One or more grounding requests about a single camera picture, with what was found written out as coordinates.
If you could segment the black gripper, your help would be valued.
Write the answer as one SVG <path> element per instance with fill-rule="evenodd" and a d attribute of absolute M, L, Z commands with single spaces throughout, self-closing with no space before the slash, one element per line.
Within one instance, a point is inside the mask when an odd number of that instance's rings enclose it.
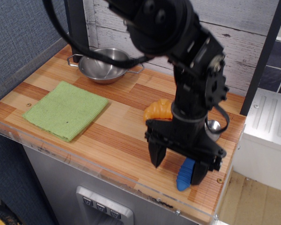
<path fill-rule="evenodd" d="M 192 170 L 191 185 L 199 185 L 208 170 L 220 170 L 222 159 L 227 152 L 206 134 L 207 115 L 208 112 L 204 111 L 198 118 L 174 114 L 171 121 L 147 120 L 145 138 L 154 167 L 160 166 L 167 149 L 170 149 L 196 161 Z"/>

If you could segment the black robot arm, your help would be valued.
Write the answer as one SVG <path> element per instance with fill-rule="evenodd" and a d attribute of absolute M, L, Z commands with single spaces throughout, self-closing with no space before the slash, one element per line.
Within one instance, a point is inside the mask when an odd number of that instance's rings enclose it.
<path fill-rule="evenodd" d="M 159 166 L 166 150 L 186 156 L 178 177 L 198 185 L 219 170 L 226 151 L 208 137 L 205 125 L 213 108 L 226 99 L 223 47 L 201 26 L 188 0 L 110 0 L 109 8 L 127 21 L 134 46 L 148 57 L 167 56 L 174 66 L 172 120 L 147 119 L 151 162 Z"/>

